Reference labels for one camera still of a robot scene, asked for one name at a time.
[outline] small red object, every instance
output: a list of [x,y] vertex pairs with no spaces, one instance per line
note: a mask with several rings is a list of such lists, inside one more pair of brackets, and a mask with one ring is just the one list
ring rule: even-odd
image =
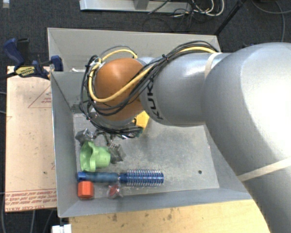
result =
[[94,184],[91,181],[78,183],[78,197],[80,199],[91,199],[94,197]]

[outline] yellow object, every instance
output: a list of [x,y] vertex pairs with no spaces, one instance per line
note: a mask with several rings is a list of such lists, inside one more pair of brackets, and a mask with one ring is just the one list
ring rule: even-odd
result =
[[149,115],[143,111],[136,117],[136,126],[142,127],[143,129],[146,128],[147,123],[149,122]]
[[[190,47],[190,48],[187,48],[187,49],[183,49],[181,50],[180,52],[184,52],[184,51],[190,51],[190,50],[198,50],[198,51],[204,51],[204,52],[209,52],[209,53],[215,53],[214,50],[210,49],[210,48],[207,48],[207,47]],[[130,50],[127,50],[127,49],[123,49],[123,50],[117,50],[117,51],[114,51],[114,52],[111,52],[109,54],[107,54],[105,57],[102,58],[102,60],[104,61],[105,59],[107,59],[108,57],[110,57],[111,55],[115,54],[115,53],[118,53],[118,52],[121,52],[121,51],[126,51],[126,52],[130,52],[131,54],[134,55],[135,58],[137,58],[137,55],[130,51]],[[113,95],[111,95],[110,97],[107,97],[105,99],[99,99],[97,98],[95,95],[94,95],[94,92],[93,92],[93,87],[92,87],[92,82],[93,82],[93,73],[94,71],[98,68],[98,66],[101,64],[101,60],[99,59],[98,60],[98,63],[92,68],[89,76],[88,76],[88,91],[89,91],[89,94],[91,96],[91,98],[96,101],[96,102],[99,102],[99,103],[106,103],[106,102],[109,102],[115,98],[117,98],[118,96],[120,96],[123,92],[125,92],[127,89],[129,89],[135,82],[141,80],[151,69],[151,67],[149,67],[148,69],[146,69],[145,71],[141,72],[137,77],[135,77],[133,80],[131,80],[129,83],[127,83],[122,89],[118,90],[116,93],[114,93]]]
[[24,77],[24,76],[27,76],[29,74],[33,74],[34,73],[34,67],[33,66],[22,66],[22,67],[19,67],[15,71],[15,73]]

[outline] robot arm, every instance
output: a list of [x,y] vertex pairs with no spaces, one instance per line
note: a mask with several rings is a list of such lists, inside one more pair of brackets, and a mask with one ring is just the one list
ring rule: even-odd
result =
[[[124,105],[116,117],[101,118],[106,125],[118,127],[144,109],[165,125],[206,124],[218,149],[265,215],[271,232],[290,232],[291,44],[261,44],[231,54],[214,52],[189,52],[176,59],[165,56],[163,68],[122,93],[121,99],[133,94],[126,102],[130,108]],[[142,67],[156,61],[140,58],[130,61],[134,68],[127,68],[125,61],[117,65],[115,60],[113,64],[121,71],[106,64],[93,85],[97,95],[114,94],[144,71]],[[111,82],[100,89],[99,80],[104,79]],[[119,81],[115,90],[113,79]],[[142,87],[134,94],[139,84]],[[118,103],[110,100],[104,105],[101,102],[100,107]]]

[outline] yellow cable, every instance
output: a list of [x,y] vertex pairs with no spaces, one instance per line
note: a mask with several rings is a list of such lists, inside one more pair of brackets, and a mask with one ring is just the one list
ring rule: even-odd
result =
[[[183,49],[181,50],[180,52],[183,52],[183,51],[190,51],[190,50],[199,50],[199,51],[204,51],[204,52],[209,52],[209,53],[215,53],[216,51],[210,49],[210,48],[207,48],[207,47],[190,47],[190,48],[187,48],[187,49]],[[110,57],[111,55],[115,54],[116,52],[119,52],[120,50],[118,51],[114,51],[112,53],[109,53],[108,55],[106,55],[104,58],[102,58],[102,60],[105,60],[106,58]],[[105,99],[99,99],[97,98],[95,95],[94,95],[94,92],[93,92],[93,88],[92,88],[92,81],[93,81],[93,73],[95,71],[95,69],[97,69],[97,67],[100,65],[101,61],[98,62],[91,70],[90,74],[89,74],[89,77],[88,77],[88,91],[89,91],[89,94],[91,96],[91,98],[96,101],[96,102],[99,102],[99,103],[106,103],[106,102],[109,102],[115,98],[117,98],[118,96],[120,96],[123,92],[125,92],[126,90],[128,90],[135,82],[141,80],[151,69],[151,67],[149,67],[147,70],[141,72],[137,77],[135,77],[133,80],[131,80],[129,83],[127,83],[123,88],[121,88],[120,90],[118,90],[116,93],[114,93],[113,95],[111,95],[110,97],[107,97]]]
[[187,49],[183,49],[180,52],[190,51],[190,50],[199,50],[199,51],[204,51],[204,52],[209,52],[209,53],[215,53],[216,52],[216,51],[214,51],[214,50],[212,50],[210,48],[207,48],[207,47],[190,47],[190,48],[187,48]]

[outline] metal stand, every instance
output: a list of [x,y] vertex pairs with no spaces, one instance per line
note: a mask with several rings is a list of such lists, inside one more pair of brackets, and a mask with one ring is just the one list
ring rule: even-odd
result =
[[[80,0],[82,11],[130,11],[130,12],[151,12],[159,7],[164,1],[153,0]],[[168,2],[157,10],[161,13],[173,13],[176,9],[189,10],[186,2]]]

